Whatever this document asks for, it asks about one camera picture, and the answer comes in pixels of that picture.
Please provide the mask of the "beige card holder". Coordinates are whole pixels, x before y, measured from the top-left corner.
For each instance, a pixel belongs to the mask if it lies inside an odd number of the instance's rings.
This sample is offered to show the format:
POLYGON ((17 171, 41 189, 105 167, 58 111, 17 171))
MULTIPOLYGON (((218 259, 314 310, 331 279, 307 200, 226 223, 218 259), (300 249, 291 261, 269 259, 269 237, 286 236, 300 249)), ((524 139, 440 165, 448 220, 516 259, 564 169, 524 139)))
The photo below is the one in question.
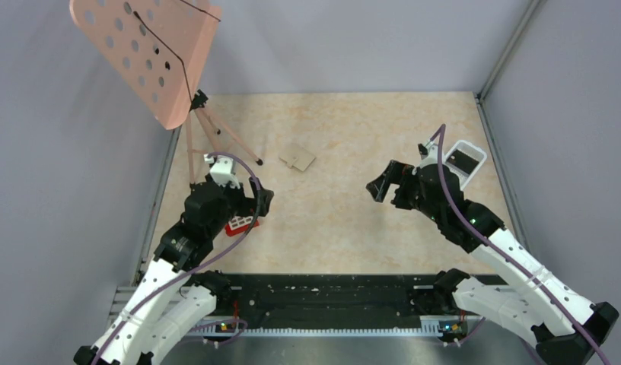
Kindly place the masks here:
POLYGON ((279 159, 288 168, 304 172, 316 160, 316 156, 299 144, 287 144, 280 152, 279 159))

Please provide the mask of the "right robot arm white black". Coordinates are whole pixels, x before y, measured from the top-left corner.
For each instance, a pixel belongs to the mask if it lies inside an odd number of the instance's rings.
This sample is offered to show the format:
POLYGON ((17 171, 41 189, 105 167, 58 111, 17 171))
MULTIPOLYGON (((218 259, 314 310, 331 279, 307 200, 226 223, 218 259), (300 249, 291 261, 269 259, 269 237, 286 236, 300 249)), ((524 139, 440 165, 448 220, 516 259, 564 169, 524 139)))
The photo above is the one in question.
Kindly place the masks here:
POLYGON ((447 167, 391 160, 366 189, 382 202, 393 184, 392 205, 423 213, 446 240, 491 266, 510 287, 498 290, 452 268, 434 285, 440 311, 481 315, 533 347, 546 364, 586 364, 595 355, 619 317, 611 304, 593 303, 562 283, 496 214, 465 198, 458 177, 447 167))

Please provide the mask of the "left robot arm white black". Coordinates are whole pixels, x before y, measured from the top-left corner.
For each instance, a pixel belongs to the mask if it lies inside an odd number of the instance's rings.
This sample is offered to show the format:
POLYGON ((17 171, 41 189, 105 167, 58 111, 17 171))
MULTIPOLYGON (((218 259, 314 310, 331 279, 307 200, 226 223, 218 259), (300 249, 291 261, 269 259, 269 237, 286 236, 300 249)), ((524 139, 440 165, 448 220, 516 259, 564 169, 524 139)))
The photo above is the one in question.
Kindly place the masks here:
POLYGON ((196 281, 173 308, 168 306, 213 249, 213 241, 235 217, 264 217, 274 192, 250 179, 243 186, 220 186, 210 176, 192 184, 180 219, 161 238, 130 300, 93 345, 81 346, 76 364, 160 364, 194 325, 231 307, 229 283, 221 275, 196 281))

